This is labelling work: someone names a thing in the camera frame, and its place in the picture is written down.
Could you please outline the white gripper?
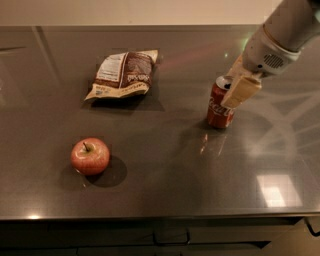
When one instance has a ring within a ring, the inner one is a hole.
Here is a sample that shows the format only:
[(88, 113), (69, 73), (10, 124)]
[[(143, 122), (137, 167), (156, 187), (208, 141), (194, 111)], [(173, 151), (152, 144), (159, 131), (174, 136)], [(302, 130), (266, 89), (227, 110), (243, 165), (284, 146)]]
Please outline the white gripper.
[(242, 56), (239, 56), (227, 72), (236, 78), (225, 94), (221, 105), (235, 109), (254, 96), (261, 88), (261, 82), (252, 78), (252, 73), (262, 73), (264, 77), (283, 73), (295, 62), (301, 52), (290, 51), (280, 46), (262, 25), (247, 41)]

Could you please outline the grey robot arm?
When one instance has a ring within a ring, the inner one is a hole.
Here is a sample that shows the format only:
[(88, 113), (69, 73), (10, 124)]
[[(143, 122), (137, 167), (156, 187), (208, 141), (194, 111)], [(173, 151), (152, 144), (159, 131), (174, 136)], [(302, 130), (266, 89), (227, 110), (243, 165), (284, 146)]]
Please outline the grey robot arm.
[(221, 105), (234, 109), (254, 96), (263, 78), (283, 73), (319, 34), (319, 0), (283, 0), (228, 71), (232, 83)]

